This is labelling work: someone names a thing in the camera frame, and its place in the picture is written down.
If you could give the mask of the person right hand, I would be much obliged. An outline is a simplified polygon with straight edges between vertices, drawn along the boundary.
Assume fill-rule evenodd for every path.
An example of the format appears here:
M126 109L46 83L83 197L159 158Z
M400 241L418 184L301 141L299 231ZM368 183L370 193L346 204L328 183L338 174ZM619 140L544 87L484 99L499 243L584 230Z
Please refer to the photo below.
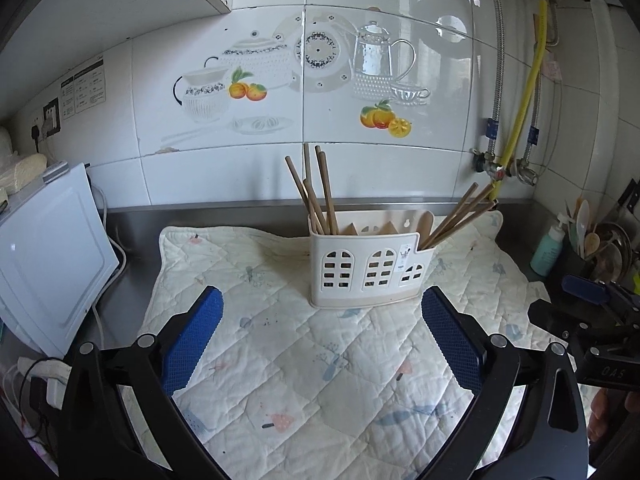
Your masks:
M629 413L639 411L639 393L602 388L593 397L590 404L590 416L587 426L587 436L590 442L599 441L608 429L608 412L614 402L624 400L625 410Z

